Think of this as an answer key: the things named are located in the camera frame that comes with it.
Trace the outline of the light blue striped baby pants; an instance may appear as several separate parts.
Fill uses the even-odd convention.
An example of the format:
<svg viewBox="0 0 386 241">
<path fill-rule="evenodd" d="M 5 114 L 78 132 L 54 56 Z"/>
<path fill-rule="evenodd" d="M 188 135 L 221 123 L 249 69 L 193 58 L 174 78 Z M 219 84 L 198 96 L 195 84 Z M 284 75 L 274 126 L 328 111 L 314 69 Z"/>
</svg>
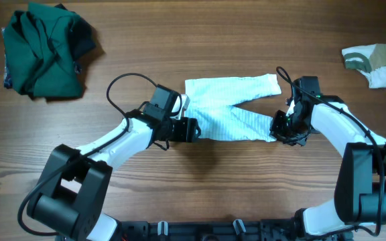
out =
<svg viewBox="0 0 386 241">
<path fill-rule="evenodd" d="M 190 99 L 185 116 L 195 118 L 201 139 L 273 142 L 272 117 L 239 108 L 258 98 L 281 94 L 275 74 L 256 77 L 200 78 L 185 81 Z"/>
</svg>

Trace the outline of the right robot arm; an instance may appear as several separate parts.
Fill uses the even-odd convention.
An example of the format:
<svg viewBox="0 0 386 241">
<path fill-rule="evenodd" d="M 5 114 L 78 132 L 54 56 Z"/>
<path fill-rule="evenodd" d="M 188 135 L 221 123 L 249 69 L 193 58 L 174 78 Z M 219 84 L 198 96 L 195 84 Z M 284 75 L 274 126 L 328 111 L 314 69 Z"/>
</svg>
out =
<svg viewBox="0 0 386 241">
<path fill-rule="evenodd" d="M 386 139 L 354 117 L 339 97 L 321 93 L 317 77 L 284 80 L 292 90 L 290 109 L 276 112 L 271 136 L 304 146 L 312 133 L 321 133 L 342 156 L 333 198 L 298 210 L 287 238 L 342 239 L 354 230 L 378 236 L 386 224 Z"/>
</svg>

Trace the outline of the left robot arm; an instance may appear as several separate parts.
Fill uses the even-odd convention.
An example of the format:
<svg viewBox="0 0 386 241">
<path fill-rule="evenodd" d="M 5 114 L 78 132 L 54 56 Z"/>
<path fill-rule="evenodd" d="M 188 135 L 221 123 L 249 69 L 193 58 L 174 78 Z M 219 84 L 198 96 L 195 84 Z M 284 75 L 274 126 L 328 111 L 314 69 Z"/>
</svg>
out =
<svg viewBox="0 0 386 241">
<path fill-rule="evenodd" d="M 150 101 L 98 140 L 57 146 L 18 214 L 51 228 L 56 240 L 124 240 L 122 224 L 102 212 L 112 173 L 151 145 L 197 139 L 197 120 L 183 115 L 189 103 L 187 95 L 159 85 Z"/>
</svg>

